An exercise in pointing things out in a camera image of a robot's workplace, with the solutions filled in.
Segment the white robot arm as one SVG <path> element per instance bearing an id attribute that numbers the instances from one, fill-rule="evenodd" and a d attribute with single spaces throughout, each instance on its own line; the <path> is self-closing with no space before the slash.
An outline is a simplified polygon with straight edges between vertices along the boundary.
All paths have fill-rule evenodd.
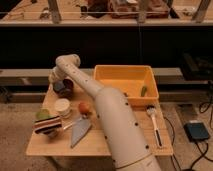
<path id="1" fill-rule="evenodd" d="M 70 77 L 94 99 L 116 171 L 161 171 L 125 95 L 82 72 L 76 54 L 59 56 L 55 64 L 49 76 L 51 83 Z"/>

